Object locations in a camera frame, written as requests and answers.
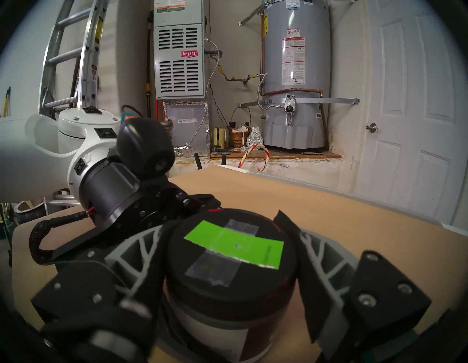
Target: door panel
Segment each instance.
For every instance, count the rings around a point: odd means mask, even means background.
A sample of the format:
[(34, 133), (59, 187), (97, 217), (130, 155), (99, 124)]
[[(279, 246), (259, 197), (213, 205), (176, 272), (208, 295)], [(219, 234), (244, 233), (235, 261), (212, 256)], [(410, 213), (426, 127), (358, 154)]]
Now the door panel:
[(367, 3), (379, 130), (366, 133), (355, 192), (449, 224), (468, 159), (464, 57), (425, 0)]

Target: foil-wrapped object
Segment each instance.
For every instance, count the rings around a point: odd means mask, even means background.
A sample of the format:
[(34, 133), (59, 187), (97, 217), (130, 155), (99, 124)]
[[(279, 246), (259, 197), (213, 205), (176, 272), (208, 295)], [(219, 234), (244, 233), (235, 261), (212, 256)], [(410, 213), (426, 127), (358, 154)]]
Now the foil-wrapped object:
[(255, 144), (263, 144), (263, 137), (258, 126), (252, 126), (252, 131), (250, 132), (250, 135), (247, 136), (247, 147), (251, 148)]

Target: black pole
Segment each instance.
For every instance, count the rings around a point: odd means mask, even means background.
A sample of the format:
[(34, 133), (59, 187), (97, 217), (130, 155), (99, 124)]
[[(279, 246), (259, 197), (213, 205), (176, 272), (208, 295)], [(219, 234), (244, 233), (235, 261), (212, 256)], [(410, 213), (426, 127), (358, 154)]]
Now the black pole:
[(152, 119), (151, 117), (151, 75), (150, 75), (150, 64), (151, 64), (151, 30), (153, 23), (153, 12), (150, 12), (148, 16), (148, 37), (146, 39), (146, 111), (148, 113), (148, 118)]

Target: container lid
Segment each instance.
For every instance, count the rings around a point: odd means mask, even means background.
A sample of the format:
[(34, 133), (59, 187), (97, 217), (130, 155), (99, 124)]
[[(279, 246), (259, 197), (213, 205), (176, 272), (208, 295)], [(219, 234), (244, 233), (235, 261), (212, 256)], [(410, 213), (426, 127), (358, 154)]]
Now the container lid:
[(296, 266), (293, 243), (273, 221), (244, 210), (215, 209), (187, 218), (174, 231), (168, 291), (210, 318), (254, 320), (288, 304)]

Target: water heater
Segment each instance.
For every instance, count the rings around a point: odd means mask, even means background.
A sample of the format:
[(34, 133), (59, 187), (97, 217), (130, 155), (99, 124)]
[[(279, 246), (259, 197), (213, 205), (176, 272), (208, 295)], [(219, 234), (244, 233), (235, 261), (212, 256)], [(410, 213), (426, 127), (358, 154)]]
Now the water heater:
[[(301, 100), (329, 97), (328, 4), (324, 0), (275, 1), (264, 10), (263, 22), (264, 72), (268, 73), (263, 100), (285, 105), (266, 111), (264, 144), (300, 149), (323, 147), (325, 132), (319, 103)], [(294, 111), (286, 112), (288, 106)]]

